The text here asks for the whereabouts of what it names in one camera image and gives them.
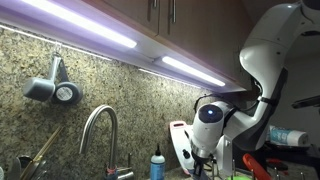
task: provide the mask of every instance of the faucet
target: faucet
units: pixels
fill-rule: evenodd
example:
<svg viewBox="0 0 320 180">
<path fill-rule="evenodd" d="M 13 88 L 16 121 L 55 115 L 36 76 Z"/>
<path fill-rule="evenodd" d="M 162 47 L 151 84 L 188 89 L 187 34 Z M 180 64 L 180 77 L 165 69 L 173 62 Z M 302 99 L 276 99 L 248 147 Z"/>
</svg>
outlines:
<svg viewBox="0 0 320 180">
<path fill-rule="evenodd" d="M 107 105 L 101 105 L 97 107 L 89 116 L 86 125 L 84 126 L 81 144 L 80 144 L 80 154 L 85 154 L 88 151 L 88 147 L 91 141 L 91 135 L 92 135 L 92 128 L 96 123 L 96 120 L 98 116 L 104 112 L 107 111 L 111 117 L 112 122 L 112 132 L 111 132 L 111 146 L 110 146 L 110 159 L 109 159 L 109 165 L 107 167 L 107 176 L 116 176 L 117 179 L 117 173 L 116 173 L 116 152 L 117 152 L 117 139 L 118 139 L 118 120 L 115 111 L 112 109 L 112 107 Z"/>
</svg>

